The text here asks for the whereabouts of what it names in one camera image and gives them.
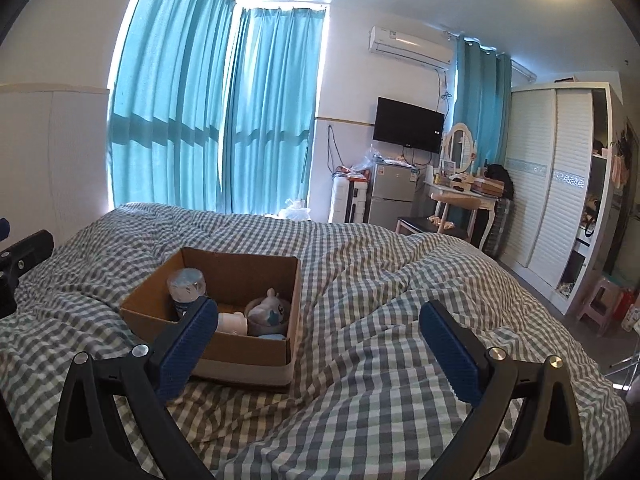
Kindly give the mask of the white bear figurine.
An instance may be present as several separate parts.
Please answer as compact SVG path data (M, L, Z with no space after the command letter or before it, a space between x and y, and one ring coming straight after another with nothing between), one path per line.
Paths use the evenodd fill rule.
M247 333L250 336L282 335L288 332L291 303L270 288L266 296L250 301L245 307Z

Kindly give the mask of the pink plastic stool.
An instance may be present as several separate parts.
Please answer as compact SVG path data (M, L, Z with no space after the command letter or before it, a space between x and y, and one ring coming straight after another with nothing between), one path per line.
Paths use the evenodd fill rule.
M582 310L579 311L577 321L590 318L598 326L597 335L603 336L608 331L623 292L620 285L617 285L608 275L603 274L594 284L592 292L588 295Z

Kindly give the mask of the clear lidded jar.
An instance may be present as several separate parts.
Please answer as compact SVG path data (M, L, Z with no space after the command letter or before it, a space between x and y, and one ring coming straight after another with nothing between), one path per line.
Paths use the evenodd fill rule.
M186 314L186 310L194 301L206 295L206 281L203 273L195 268L182 268L172 272L166 280L171 300L179 316Z

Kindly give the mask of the checkered bed duvet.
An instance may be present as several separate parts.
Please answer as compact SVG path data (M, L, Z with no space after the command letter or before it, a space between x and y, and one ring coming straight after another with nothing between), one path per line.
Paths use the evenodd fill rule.
M277 220L159 204L121 206L27 273L1 323L1 394L40 474L76 352L134 345L126 297L180 248L285 256L302 266L294 379L285 393L191 382L171 415L221 479L419 479L469 413L420 334L440 301L486 346L562 356L582 426L585 475L627 441L624 401L582 345L494 260L462 240L368 224Z

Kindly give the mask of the brown cardboard box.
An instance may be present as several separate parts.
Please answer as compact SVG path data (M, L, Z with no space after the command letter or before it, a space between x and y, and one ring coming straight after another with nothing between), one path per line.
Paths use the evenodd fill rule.
M178 322L167 280L183 268L203 273L207 295L220 313L246 313L273 289L291 304L288 331L282 340L217 332L194 375L220 382L285 388L292 384L297 344L302 331L302 266L295 257L227 254L183 247L152 272L120 306L130 330L145 342Z

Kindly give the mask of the teal window curtains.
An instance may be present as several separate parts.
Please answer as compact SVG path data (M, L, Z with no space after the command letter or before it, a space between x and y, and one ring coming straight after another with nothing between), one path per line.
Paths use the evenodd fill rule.
M326 10L131 0L112 66L115 205L276 214L306 200Z

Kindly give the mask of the black cushioned stool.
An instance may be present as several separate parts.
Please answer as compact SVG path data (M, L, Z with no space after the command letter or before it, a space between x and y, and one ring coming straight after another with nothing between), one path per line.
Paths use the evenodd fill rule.
M397 219L395 232L406 235L436 233L457 237L467 242L470 240L466 229L459 228L454 222L446 221L444 227L440 230L439 223L434 222L430 217L400 217Z

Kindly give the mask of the white dressing table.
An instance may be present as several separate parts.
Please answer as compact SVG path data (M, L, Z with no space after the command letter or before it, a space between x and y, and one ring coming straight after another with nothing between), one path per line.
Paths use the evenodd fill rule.
M480 238L478 248L483 249L488 240L492 226L494 225L498 200L503 196L504 183L485 177L475 177L469 191L456 190L452 186L429 183L431 199L436 202L435 214L440 219L437 232L445 231L445 223L448 221L448 211L451 206L468 210L471 213L470 223L466 229L468 240L473 235L477 211L484 210L488 213L487 223Z

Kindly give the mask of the white sliding wardrobe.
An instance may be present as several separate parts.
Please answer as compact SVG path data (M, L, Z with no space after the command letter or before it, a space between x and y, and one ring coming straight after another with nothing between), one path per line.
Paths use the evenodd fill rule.
M618 219L612 149L626 127L607 82L512 92L503 166L514 200L501 260L563 314L604 267Z

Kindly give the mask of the silver mini fridge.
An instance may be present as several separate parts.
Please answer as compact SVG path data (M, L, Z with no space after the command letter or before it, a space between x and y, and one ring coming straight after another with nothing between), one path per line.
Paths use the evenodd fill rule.
M408 166L375 164L370 184L368 222L393 230L399 217L408 217L419 171Z

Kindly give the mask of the white oval vanity mirror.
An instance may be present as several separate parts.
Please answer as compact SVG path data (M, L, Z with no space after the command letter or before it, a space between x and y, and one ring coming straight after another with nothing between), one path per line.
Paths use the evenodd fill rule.
M442 138L440 159L451 162L455 172L468 172L476 159L476 143L471 130L457 122Z

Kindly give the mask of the white floor appliance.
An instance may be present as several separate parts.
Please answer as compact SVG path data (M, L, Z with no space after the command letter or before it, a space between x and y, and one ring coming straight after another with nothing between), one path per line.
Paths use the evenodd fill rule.
M329 222L344 223L349 199L349 178L344 174L336 174L332 178Z

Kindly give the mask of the teal side curtain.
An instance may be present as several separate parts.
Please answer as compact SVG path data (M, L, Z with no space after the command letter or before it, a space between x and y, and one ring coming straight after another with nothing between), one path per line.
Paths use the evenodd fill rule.
M512 86L510 55L475 38L457 39L457 94L454 122L465 124L475 141L471 171L502 164L506 156Z

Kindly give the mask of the white air conditioner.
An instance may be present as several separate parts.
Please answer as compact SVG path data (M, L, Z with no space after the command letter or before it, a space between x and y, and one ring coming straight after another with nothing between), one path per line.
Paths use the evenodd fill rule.
M446 70L454 58L454 51L448 47L380 26L370 30L369 50L442 70Z

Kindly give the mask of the black wall television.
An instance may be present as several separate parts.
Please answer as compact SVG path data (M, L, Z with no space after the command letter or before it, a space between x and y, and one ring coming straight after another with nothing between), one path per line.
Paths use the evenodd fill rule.
M404 148L439 153L445 115L436 110L387 98L378 98L373 139Z

